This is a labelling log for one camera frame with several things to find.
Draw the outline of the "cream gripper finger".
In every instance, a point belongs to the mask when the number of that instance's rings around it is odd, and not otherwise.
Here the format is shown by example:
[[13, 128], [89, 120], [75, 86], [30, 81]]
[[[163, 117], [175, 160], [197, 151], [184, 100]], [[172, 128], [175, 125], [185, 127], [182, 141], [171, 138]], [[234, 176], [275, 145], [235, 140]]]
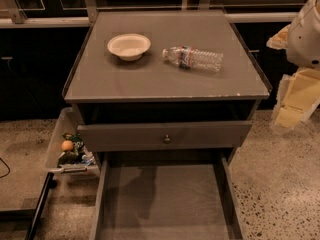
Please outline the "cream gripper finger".
[[282, 50], [287, 48], [287, 37], [290, 25], [283, 27], [275, 35], [270, 37], [266, 43], [266, 46], [275, 50]]
[[320, 70], [299, 67], [292, 76], [284, 74], [276, 100], [270, 125], [273, 132], [287, 133], [306, 122], [320, 105]]

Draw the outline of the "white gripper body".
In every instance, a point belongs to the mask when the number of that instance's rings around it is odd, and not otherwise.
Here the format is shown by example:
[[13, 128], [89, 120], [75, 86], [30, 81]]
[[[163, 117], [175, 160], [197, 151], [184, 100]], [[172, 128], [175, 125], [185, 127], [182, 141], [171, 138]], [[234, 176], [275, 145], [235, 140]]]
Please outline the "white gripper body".
[[308, 0], [292, 20], [286, 56], [299, 67], [320, 68], [320, 0]]

